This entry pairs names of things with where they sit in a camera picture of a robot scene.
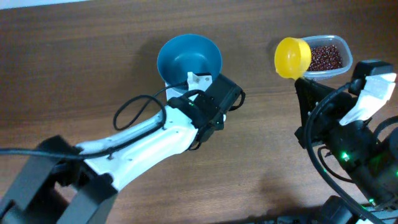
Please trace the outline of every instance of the blue bowl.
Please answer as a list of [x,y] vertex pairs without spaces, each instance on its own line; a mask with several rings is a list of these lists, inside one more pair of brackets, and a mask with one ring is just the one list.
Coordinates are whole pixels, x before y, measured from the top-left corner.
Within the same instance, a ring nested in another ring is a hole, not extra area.
[[[218,47],[208,38],[184,34],[169,40],[157,56],[157,69],[169,85],[187,80],[187,72],[211,73],[213,80],[220,74],[223,59]],[[174,88],[183,93],[184,87]]]

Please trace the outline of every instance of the yellow bowl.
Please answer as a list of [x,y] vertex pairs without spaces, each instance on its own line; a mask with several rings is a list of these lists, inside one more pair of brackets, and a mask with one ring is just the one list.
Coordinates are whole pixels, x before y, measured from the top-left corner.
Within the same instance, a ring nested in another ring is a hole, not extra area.
[[303,76],[311,64],[311,49],[302,39],[287,37],[275,51],[275,69],[282,78],[294,80]]

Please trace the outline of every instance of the container of beans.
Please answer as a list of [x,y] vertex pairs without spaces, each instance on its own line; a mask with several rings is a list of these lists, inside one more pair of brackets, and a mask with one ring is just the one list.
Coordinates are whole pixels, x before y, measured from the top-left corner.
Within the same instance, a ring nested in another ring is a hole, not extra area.
[[345,73],[353,64],[347,43],[336,35],[304,37],[311,48],[311,64],[305,78],[323,80]]

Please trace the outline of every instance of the red bean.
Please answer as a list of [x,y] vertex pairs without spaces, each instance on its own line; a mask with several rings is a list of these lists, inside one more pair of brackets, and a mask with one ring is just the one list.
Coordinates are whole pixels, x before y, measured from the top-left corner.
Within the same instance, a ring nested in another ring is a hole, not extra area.
[[311,64],[308,71],[326,71],[341,68],[341,57],[336,46],[315,47],[311,49]]

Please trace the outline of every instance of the wooden table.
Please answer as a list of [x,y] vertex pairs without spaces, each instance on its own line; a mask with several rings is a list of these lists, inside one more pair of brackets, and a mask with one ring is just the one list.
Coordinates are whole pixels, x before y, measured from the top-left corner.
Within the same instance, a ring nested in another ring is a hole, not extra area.
[[[334,191],[294,136],[301,125],[294,81],[275,73],[274,49],[284,37],[335,34],[347,41],[354,65],[370,58],[398,65],[397,11],[397,1],[304,0],[89,1],[0,11],[0,146],[114,134],[120,105],[163,87],[160,48],[196,33],[218,45],[223,74],[246,91],[246,103],[200,150],[170,157],[129,184],[108,222],[214,223],[323,204]],[[346,83],[354,65],[322,83]],[[371,127],[397,107],[395,93]],[[158,110],[150,106],[141,120]],[[26,160],[0,157],[0,195]],[[356,187],[339,183],[365,202]]]

